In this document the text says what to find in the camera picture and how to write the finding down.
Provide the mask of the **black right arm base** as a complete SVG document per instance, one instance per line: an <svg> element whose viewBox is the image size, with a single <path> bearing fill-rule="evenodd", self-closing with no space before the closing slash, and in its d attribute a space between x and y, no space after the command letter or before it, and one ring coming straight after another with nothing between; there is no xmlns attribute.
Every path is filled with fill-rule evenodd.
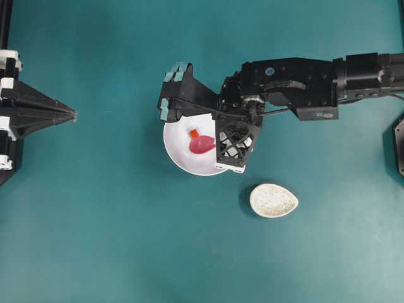
<svg viewBox="0 0 404 303"><path fill-rule="evenodd" d="M403 113L383 133L383 156L388 175L403 183Z"/></svg>

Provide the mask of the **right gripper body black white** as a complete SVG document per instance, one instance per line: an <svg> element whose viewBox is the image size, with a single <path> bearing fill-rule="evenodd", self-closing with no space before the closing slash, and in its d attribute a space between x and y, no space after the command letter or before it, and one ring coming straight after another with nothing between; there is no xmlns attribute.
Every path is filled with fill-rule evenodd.
<svg viewBox="0 0 404 303"><path fill-rule="evenodd" d="M263 103L241 97L241 77L227 77L219 94L215 121L216 167L243 173L261 132Z"/></svg>

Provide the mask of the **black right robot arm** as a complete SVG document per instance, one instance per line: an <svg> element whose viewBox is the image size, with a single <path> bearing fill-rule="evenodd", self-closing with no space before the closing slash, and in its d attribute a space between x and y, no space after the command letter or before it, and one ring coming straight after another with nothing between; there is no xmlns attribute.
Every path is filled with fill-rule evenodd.
<svg viewBox="0 0 404 303"><path fill-rule="evenodd" d="M225 79L215 116L216 166L242 173L270 114L333 120L341 105L403 93L403 54L359 54L332 61L304 58L246 62Z"/></svg>

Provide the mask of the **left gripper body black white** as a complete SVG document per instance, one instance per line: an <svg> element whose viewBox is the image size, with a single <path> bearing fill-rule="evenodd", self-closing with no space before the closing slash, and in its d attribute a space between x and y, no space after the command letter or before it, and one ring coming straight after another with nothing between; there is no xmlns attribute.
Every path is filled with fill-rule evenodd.
<svg viewBox="0 0 404 303"><path fill-rule="evenodd" d="M1 49L1 93L13 89L22 70L20 55L16 50ZM1 96L1 170L13 170L16 166L17 135L11 128L11 116L15 102Z"/></svg>

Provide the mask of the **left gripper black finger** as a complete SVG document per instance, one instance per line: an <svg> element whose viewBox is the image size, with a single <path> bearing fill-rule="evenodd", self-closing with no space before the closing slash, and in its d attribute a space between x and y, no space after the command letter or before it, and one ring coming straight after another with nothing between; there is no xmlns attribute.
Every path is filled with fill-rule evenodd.
<svg viewBox="0 0 404 303"><path fill-rule="evenodd" d="M76 114L74 109L18 80L14 80L13 88L9 89L9 99L20 107Z"/></svg>
<svg viewBox="0 0 404 303"><path fill-rule="evenodd" d="M9 127L16 139L24 138L45 128L76 120L76 112L52 110L12 110L8 115L10 117Z"/></svg>

